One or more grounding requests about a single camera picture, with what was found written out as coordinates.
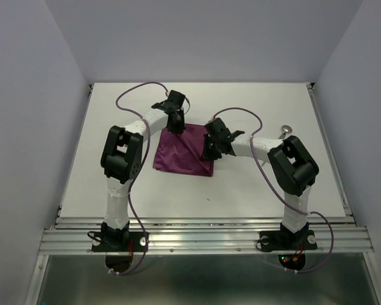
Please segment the cloth fold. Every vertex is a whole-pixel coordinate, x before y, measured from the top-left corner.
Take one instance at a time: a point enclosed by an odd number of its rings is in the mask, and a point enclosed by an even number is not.
[[[163,172],[211,177],[214,162],[201,160],[206,128],[194,124],[186,124],[186,128],[181,135],[162,130],[153,167]]]

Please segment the fabric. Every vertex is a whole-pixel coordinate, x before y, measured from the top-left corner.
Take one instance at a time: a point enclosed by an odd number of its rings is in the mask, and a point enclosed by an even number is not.
[[[211,177],[213,161],[201,160],[206,128],[193,124],[186,124],[186,128],[181,135],[162,130],[153,167],[163,172]]]

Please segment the purple cable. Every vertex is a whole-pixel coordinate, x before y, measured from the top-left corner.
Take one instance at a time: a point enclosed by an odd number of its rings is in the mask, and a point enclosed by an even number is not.
[[[128,111],[130,113],[133,113],[135,114],[136,116],[138,116],[140,119],[142,119],[142,121],[145,123],[145,127],[147,129],[147,148],[145,149],[145,154],[144,154],[144,158],[141,162],[141,168],[140,168],[140,172],[141,172],[141,169],[142,167],[144,166],[144,163],[145,163],[145,160],[147,159],[148,157],[148,153],[149,153],[149,150],[150,150],[150,142],[151,142],[151,130],[150,130],[150,125],[148,124],[147,120],[144,119],[144,117],[138,113],[137,111],[134,111],[133,109],[129,109],[129,108],[123,108],[119,105],[119,101],[120,101],[120,98],[122,98],[123,96],[125,96],[127,93],[133,91],[134,89],[137,89],[139,87],[142,87],[142,86],[145,86],[145,85],[149,85],[149,84],[155,84],[155,85],[159,85],[161,87],[163,87],[165,89],[165,92],[168,92],[168,89],[165,87],[164,84],[161,84],[161,83],[158,83],[158,82],[155,82],[155,81],[148,81],[146,83],[142,83],[142,84],[139,84],[139,85],[136,85],[126,91],[124,91],[122,94],[120,94],[118,96],[118,98],[116,99],[116,107],[122,111]],[[144,246],[144,252],[140,258],[140,260],[137,262],[137,264],[132,267],[131,269],[129,270],[126,270],[125,272],[122,272],[122,273],[116,273],[114,270],[112,269],[109,269],[109,272],[115,274],[115,275],[118,275],[118,276],[121,276],[121,275],[128,275],[130,273],[132,273],[134,270],[136,270],[142,263],[142,261],[144,260],[144,257],[145,257],[145,254],[147,252],[147,248],[148,248],[148,239],[147,239],[147,232],[145,230],[145,226],[143,225],[140,217],[137,215],[135,209],[134,209],[134,206],[133,206],[133,203],[131,201],[131,188],[133,187],[134,185],[134,182],[136,181],[138,176],[136,176],[134,179],[133,179],[133,182],[130,184],[129,188],[128,188],[128,204],[130,205],[130,208],[131,208],[131,211],[133,212],[133,215],[135,217],[135,219],[137,220],[138,224],[140,225],[141,229],[142,229],[142,232],[144,234],[144,238],[145,238],[145,246]]]
[[[291,210],[295,211],[296,213],[299,213],[299,214],[301,214],[301,215],[310,215],[310,214],[316,214],[316,215],[319,215],[319,216],[326,222],[326,224],[328,225],[329,230],[330,230],[330,236],[331,236],[330,238],[331,238],[331,242],[330,242],[330,249],[329,249],[328,255],[327,255],[326,258],[323,260],[323,262],[321,262],[321,263],[318,264],[317,266],[315,266],[315,267],[313,267],[313,268],[310,268],[310,269],[308,269],[308,270],[303,270],[303,271],[293,271],[293,270],[291,270],[291,269],[282,268],[282,267],[279,267],[279,266],[277,266],[277,265],[274,265],[274,264],[271,264],[271,263],[268,263],[268,262],[265,262],[265,263],[270,264],[270,265],[272,265],[272,266],[274,266],[274,267],[277,267],[277,268],[280,268],[280,269],[284,269],[285,271],[290,270],[290,271],[292,271],[292,272],[294,272],[294,273],[310,273],[310,272],[312,272],[312,271],[315,271],[315,270],[319,269],[321,266],[323,266],[323,264],[325,264],[325,262],[327,262],[327,261],[329,260],[329,258],[330,258],[330,256],[331,256],[331,253],[333,252],[333,247],[334,247],[334,245],[335,245],[335,235],[334,235],[334,233],[333,233],[333,228],[331,227],[330,222],[327,220],[327,218],[326,218],[325,216],[323,216],[323,215],[320,214],[319,212],[313,211],[313,212],[305,213],[305,212],[303,212],[303,211],[301,211],[301,210],[298,210],[297,208],[291,206],[288,202],[286,202],[286,201],[284,200],[284,198],[282,198],[282,196],[277,192],[277,190],[275,189],[275,187],[272,185],[272,183],[271,183],[271,181],[269,180],[267,174],[266,174],[266,173],[264,172],[264,170],[262,169],[262,166],[261,166],[261,164],[260,164],[260,162],[259,162],[259,160],[258,160],[257,154],[256,154],[255,149],[254,149],[254,143],[253,143],[254,135],[255,135],[256,133],[258,133],[258,132],[262,129],[262,127],[263,127],[261,118],[260,118],[258,115],[256,115],[254,112],[252,112],[252,111],[250,111],[250,110],[247,110],[247,109],[245,109],[245,108],[241,108],[241,107],[230,107],[230,108],[225,108],[225,109],[223,109],[223,110],[217,112],[217,113],[213,116],[213,118],[215,118],[218,114],[220,114],[220,113],[222,113],[222,112],[225,112],[225,111],[228,111],[228,110],[241,110],[241,111],[244,111],[244,112],[248,112],[248,113],[252,114],[254,117],[256,117],[256,118],[258,119],[258,121],[260,122],[260,127],[259,127],[257,130],[255,130],[255,131],[253,131],[253,132],[251,133],[251,137],[250,137],[251,153],[253,154],[253,159],[254,159],[255,163],[257,164],[258,169],[260,170],[260,172],[261,172],[261,174],[262,174],[262,177],[264,178],[264,180],[265,180],[266,183],[268,184],[268,186],[269,186],[269,188],[271,189],[271,191],[275,194],[275,196],[276,196],[276,197],[277,197],[277,198],[278,198],[278,199],[279,199],[285,206],[287,206],[287,207],[290,208]]]

